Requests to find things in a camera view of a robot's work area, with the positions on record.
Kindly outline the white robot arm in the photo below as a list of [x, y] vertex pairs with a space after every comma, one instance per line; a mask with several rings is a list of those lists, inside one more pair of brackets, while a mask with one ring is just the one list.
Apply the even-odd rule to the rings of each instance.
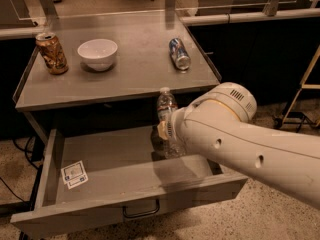
[[226, 82], [169, 113], [159, 136], [320, 208], [320, 137], [252, 125], [254, 96]]

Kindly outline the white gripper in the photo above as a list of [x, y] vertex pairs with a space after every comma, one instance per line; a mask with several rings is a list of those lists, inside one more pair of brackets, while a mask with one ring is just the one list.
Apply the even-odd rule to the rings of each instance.
[[181, 136], [185, 112], [185, 108], [178, 109], [168, 115], [166, 122], [161, 121], [157, 126], [159, 137], [163, 140], [177, 141]]

